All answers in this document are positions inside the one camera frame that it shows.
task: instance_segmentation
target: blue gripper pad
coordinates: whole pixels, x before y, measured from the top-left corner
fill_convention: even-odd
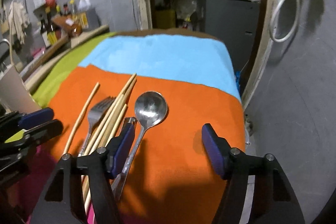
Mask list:
[[[135,138],[135,128],[132,123],[127,123],[118,137],[112,138],[106,148],[113,155],[113,165],[108,166],[108,172],[116,178],[122,172],[128,154]]]
[[[222,179],[226,179],[226,175],[230,169],[230,145],[226,139],[218,137],[209,123],[206,123],[202,127],[202,142],[209,156],[212,168]]]
[[[49,122],[54,117],[54,111],[50,107],[43,108],[36,112],[24,115],[18,122],[20,129],[30,130],[43,123]]]

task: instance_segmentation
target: yellow container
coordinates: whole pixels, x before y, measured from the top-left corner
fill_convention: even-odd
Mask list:
[[[176,28],[175,10],[157,10],[155,11],[155,16],[158,29]]]

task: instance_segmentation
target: white container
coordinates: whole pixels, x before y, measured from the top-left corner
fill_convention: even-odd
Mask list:
[[[20,113],[32,113],[41,109],[13,65],[0,76],[0,100],[5,108]]]
[[[90,0],[79,0],[78,4],[78,11],[79,12],[86,12],[91,8]]]

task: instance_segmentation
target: gray cabinet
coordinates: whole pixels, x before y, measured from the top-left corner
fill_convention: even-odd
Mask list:
[[[243,0],[204,0],[202,31],[225,43],[235,71],[240,71],[250,58],[259,6]]]

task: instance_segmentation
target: cloth hanging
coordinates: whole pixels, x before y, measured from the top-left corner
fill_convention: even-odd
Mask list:
[[[22,3],[13,0],[9,8],[9,34],[11,37],[17,35],[20,44],[25,43],[25,29],[29,26],[30,20]]]

